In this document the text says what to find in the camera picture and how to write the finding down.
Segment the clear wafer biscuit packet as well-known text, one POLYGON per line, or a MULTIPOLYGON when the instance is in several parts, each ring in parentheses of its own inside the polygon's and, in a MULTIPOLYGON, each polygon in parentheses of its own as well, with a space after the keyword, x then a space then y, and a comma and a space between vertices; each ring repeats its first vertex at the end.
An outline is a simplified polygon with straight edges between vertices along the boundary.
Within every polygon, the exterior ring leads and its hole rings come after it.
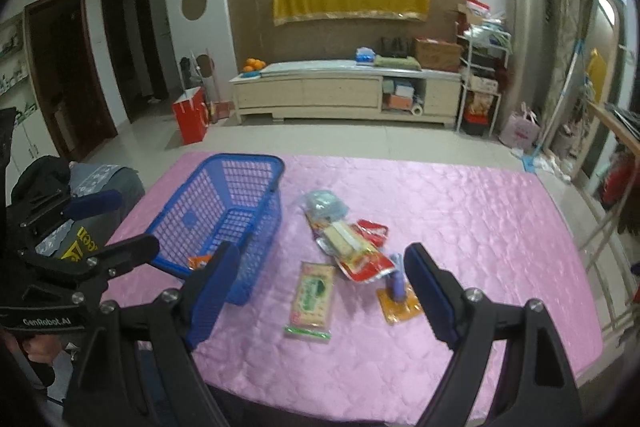
POLYGON ((321 248, 347 265, 359 271, 378 250, 345 221, 334 221, 320 232, 321 248))

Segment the oranges on blue plate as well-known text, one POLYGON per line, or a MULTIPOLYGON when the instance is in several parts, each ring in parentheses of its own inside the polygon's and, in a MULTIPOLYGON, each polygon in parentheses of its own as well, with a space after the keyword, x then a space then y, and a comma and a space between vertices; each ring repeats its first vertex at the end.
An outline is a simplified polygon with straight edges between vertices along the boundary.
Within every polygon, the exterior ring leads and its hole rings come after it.
POLYGON ((241 70, 242 77, 259 77, 262 71, 266 68, 267 63, 258 58, 248 58, 241 70))

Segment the green folded cloth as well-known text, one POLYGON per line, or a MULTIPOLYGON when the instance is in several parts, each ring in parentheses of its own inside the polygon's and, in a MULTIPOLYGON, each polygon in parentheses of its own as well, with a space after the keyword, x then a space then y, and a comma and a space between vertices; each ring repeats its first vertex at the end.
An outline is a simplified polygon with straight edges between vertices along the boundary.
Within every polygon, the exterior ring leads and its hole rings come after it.
POLYGON ((373 62, 375 67, 388 69, 414 70, 420 72, 422 66, 413 56, 406 57, 389 57, 377 55, 373 62))

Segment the blue handled mop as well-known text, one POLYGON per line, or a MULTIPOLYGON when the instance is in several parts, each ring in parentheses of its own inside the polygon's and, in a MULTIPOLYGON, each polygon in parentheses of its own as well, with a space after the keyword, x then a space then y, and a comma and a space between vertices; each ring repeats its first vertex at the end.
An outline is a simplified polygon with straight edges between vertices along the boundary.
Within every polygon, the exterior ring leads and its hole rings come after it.
POLYGON ((542 135, 537 139, 533 152, 522 157, 522 166, 524 171, 527 173, 536 173, 535 160, 540 155, 541 150, 544 147, 544 143, 546 143, 546 140, 548 139, 551 128, 554 125, 556 118, 558 118, 559 116, 564 98, 566 98, 566 96, 568 95, 568 91, 570 91, 570 85, 572 84, 572 81, 574 79, 574 72, 577 63, 582 59, 582 56, 584 55, 584 49, 585 39, 577 39, 574 45, 572 57, 570 58, 570 64, 568 65, 565 79, 562 84, 562 89, 560 91, 558 99, 555 102, 555 106, 553 106, 551 117, 547 120, 547 124, 544 126, 544 129, 542 129, 542 135))

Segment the red paper bag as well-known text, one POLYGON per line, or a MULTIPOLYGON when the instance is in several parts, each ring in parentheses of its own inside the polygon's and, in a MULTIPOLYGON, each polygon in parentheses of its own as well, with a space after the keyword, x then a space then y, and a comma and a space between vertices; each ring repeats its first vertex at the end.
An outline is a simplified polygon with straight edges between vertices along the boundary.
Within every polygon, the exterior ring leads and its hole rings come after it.
POLYGON ((208 107, 202 87, 186 89, 172 104, 184 145, 202 142, 208 127, 208 107))

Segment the grey printed cushion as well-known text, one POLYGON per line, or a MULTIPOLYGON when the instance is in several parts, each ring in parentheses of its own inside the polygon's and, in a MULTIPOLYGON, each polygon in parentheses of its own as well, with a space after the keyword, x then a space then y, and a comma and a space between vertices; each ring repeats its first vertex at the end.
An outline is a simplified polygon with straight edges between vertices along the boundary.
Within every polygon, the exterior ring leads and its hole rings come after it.
POLYGON ((72 162, 70 195, 63 222, 36 246, 37 254, 79 262, 99 251, 145 195, 145 188, 132 168, 72 162))

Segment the blue plastic basket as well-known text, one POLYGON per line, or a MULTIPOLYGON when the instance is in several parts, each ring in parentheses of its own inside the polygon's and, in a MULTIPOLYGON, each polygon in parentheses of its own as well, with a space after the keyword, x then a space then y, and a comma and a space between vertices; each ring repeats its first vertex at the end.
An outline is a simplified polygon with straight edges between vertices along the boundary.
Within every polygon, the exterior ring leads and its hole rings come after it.
POLYGON ((282 220, 284 161, 272 155, 216 154, 200 162, 146 231, 160 243, 154 268, 184 280, 189 260, 229 242, 241 253, 227 301, 244 306, 282 220))

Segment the pink shopping bag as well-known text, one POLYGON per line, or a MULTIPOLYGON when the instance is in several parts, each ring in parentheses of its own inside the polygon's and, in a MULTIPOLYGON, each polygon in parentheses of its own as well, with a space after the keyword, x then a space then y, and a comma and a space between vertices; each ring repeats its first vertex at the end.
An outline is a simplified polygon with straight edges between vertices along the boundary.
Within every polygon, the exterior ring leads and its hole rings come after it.
POLYGON ((499 134, 499 141, 510 148, 530 150, 540 131, 538 117, 525 102, 509 116, 499 134))

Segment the red snack packet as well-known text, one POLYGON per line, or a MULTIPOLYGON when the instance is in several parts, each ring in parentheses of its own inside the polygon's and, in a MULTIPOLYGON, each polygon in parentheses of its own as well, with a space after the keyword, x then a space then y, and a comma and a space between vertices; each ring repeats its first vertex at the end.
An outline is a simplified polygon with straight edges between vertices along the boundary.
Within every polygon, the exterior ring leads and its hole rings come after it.
POLYGON ((337 265, 355 283, 371 283, 396 270, 394 262, 383 254, 388 228, 378 222, 358 220, 355 223, 334 222, 333 228, 348 246, 345 254, 338 251, 337 265))

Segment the orange snack packet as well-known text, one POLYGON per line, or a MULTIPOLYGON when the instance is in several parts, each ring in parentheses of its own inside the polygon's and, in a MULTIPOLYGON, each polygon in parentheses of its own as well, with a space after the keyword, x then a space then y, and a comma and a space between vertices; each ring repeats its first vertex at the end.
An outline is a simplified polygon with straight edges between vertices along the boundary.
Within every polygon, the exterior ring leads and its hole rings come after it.
POLYGON ((421 303, 409 284, 406 284, 406 299, 404 301, 393 300, 386 289, 378 289, 376 297, 378 297, 378 303, 386 323, 392 326, 414 319, 423 313, 421 303))

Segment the green cracker packet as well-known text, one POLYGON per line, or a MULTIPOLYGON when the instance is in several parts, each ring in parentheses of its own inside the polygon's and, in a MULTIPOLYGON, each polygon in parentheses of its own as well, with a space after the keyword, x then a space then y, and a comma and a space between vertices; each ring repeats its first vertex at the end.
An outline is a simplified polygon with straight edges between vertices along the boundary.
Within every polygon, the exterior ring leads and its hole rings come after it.
POLYGON ((294 298, 284 326, 287 336, 327 343, 331 338, 330 325, 335 288, 334 265, 303 262, 294 298))

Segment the standing wooden mirror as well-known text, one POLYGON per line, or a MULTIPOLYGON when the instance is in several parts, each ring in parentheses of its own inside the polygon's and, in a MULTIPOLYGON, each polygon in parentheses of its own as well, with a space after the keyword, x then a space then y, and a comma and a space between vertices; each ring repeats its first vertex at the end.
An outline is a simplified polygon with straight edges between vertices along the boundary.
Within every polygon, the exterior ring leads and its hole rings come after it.
POLYGON ((620 13, 614 0, 584 0, 578 39, 550 121, 546 151, 562 177, 578 177, 598 132, 590 106, 608 101, 620 44, 620 13))

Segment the cardboard box on cabinet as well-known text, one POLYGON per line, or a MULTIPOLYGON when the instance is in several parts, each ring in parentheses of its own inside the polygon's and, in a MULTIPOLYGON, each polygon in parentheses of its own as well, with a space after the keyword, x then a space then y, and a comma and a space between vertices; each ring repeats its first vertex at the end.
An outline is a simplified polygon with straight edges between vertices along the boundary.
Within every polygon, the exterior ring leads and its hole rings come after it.
POLYGON ((427 38, 414 39, 414 56, 423 69, 457 72, 461 55, 460 44, 427 38))

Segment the white metal shelf rack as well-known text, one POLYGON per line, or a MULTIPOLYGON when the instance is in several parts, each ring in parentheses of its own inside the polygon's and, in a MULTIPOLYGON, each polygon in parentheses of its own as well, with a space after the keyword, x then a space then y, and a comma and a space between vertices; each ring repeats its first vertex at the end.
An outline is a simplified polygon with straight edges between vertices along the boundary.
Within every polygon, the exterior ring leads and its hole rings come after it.
POLYGON ((491 14, 478 0, 458 4, 457 43, 462 47, 462 91, 456 131, 490 138, 495 132, 508 84, 512 39, 504 20, 491 14))

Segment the purple chips packet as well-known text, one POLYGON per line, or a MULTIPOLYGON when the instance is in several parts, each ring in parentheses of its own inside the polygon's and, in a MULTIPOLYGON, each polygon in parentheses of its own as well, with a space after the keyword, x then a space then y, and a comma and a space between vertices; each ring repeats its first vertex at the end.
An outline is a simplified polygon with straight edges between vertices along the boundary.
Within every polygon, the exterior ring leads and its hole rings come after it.
POLYGON ((387 294, 394 303, 404 303, 407 299, 404 258, 401 254, 391 254, 390 261, 393 262, 395 270, 388 276, 387 294))

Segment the cream TV cabinet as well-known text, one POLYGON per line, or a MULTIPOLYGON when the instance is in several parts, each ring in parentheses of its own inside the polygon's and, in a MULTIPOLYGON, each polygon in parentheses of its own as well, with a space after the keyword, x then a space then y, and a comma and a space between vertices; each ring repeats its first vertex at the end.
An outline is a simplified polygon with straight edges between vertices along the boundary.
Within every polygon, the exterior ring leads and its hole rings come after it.
POLYGON ((457 120, 461 76, 383 68, 349 60, 284 62, 230 81, 235 114, 441 124, 457 120))

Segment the light blue snack bag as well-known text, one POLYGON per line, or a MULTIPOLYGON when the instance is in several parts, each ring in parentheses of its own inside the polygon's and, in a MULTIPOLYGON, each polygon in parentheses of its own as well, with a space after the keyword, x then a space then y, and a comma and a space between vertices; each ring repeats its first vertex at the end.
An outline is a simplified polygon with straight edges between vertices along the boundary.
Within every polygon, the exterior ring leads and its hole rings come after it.
POLYGON ((341 220, 347 216, 347 205, 332 191, 316 190, 303 196, 302 208, 312 220, 341 220))

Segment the pink quilted table cover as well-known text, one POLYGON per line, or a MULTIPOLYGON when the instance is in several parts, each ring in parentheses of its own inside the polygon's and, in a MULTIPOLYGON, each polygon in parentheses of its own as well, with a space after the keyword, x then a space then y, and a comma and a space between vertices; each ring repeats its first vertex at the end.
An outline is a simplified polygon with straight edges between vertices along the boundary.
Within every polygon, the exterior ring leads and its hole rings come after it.
POLYGON ((299 203, 315 188, 354 219, 390 230, 387 249, 424 245, 464 287, 496 303, 537 298, 575 374, 603 350, 597 307, 572 234, 544 184, 496 168, 346 157, 288 156, 282 221, 250 301, 225 306, 194 359, 211 385, 253 402, 330 421, 412 425, 450 359, 424 317, 388 324, 380 282, 335 282, 328 341, 288 337, 303 262, 323 262, 299 203))

